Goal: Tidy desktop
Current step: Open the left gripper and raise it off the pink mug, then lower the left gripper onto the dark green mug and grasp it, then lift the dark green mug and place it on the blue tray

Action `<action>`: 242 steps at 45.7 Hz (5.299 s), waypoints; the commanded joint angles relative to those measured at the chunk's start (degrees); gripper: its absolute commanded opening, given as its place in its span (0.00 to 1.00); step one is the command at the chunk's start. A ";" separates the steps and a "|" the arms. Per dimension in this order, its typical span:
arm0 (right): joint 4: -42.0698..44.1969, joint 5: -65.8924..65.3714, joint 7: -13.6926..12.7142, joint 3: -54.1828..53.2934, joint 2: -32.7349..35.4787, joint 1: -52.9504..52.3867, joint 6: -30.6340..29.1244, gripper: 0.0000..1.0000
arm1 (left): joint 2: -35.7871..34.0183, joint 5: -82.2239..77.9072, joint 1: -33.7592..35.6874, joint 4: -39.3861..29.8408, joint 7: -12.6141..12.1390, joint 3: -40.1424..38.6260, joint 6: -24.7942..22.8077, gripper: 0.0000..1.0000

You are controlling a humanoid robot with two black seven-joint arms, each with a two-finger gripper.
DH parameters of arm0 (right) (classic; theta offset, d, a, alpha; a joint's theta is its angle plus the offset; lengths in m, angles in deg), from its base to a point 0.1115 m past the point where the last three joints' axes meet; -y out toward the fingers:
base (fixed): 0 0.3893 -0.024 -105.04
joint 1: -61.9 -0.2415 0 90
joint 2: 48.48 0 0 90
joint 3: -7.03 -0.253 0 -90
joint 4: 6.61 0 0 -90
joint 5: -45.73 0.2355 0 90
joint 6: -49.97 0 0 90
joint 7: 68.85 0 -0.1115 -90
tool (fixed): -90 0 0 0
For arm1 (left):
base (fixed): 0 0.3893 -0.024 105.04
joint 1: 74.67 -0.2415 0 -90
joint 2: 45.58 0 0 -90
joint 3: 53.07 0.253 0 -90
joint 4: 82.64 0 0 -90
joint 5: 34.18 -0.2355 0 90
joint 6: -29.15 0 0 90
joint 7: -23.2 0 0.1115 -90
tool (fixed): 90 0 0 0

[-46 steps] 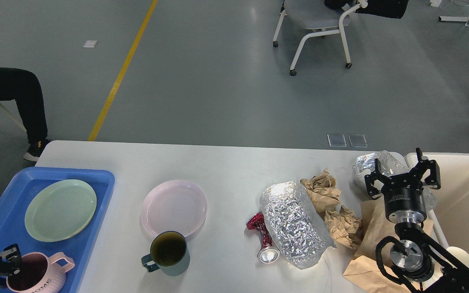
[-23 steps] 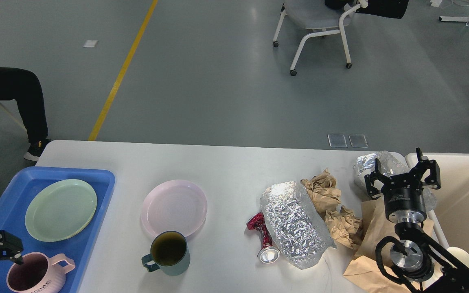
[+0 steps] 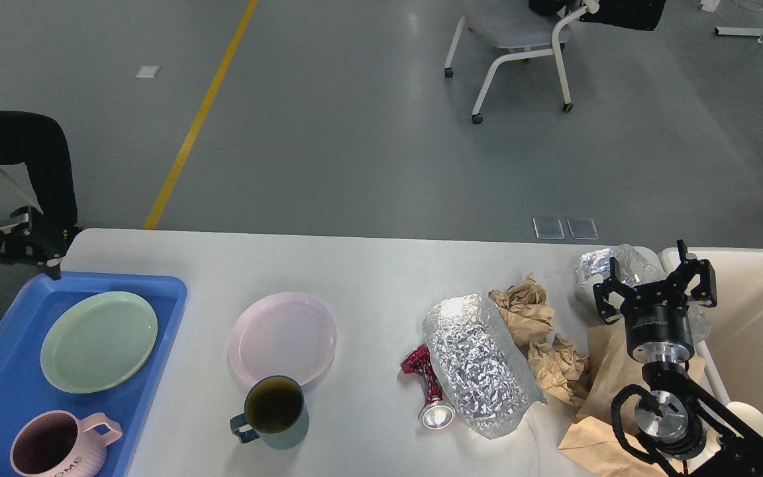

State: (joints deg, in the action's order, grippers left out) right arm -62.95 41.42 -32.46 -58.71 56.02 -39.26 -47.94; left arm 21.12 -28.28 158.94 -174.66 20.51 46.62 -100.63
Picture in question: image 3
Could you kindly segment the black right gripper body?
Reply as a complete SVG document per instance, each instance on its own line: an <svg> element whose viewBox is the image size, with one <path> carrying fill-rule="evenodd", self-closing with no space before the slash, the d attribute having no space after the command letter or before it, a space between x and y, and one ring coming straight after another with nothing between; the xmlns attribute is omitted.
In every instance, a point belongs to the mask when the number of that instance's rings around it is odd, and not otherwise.
<svg viewBox="0 0 763 477"><path fill-rule="evenodd" d="M644 285L620 307L627 353L636 362L687 362L695 354L684 290Z"/></svg>

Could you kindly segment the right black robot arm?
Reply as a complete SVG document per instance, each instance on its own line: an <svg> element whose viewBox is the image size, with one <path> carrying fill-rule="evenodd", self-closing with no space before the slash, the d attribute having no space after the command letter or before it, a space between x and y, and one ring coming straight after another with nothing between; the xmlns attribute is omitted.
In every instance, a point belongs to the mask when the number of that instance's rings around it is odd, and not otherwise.
<svg viewBox="0 0 763 477"><path fill-rule="evenodd" d="M684 241L676 248L680 263L660 281L621 283L612 257L611 275L593 287L603 323L623 315L627 354L641 364L645 381L612 399L615 438L669 476L763 476L763 437L688 376L695 353L688 308L695 301L717 305L717 278Z"/></svg>

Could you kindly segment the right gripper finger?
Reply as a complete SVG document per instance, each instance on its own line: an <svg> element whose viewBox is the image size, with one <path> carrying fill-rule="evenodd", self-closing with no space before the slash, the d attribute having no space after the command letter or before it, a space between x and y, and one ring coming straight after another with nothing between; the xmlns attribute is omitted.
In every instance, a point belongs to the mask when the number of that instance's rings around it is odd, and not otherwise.
<svg viewBox="0 0 763 477"><path fill-rule="evenodd" d="M717 275L711 263L690 254L684 240L676 241L680 263L663 285L663 306L668 310L687 310L688 302L717 306Z"/></svg>
<svg viewBox="0 0 763 477"><path fill-rule="evenodd" d="M618 296L623 298L633 295L633 288L624 284L618 277L620 266L617 257L609 257L609 271L611 271L609 277L604 278L601 283L593 285L597 316L599 316L603 324L614 324L618 320L615 316L619 312L609 301L612 293L617 293Z"/></svg>

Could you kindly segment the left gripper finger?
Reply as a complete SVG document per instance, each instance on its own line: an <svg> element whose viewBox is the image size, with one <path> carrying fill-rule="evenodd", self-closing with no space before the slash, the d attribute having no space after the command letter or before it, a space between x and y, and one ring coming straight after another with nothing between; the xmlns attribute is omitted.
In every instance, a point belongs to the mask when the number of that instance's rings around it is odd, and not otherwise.
<svg viewBox="0 0 763 477"><path fill-rule="evenodd" d="M37 266L52 280L60 280L65 256L63 232L39 209L21 207L0 219L0 263Z"/></svg>

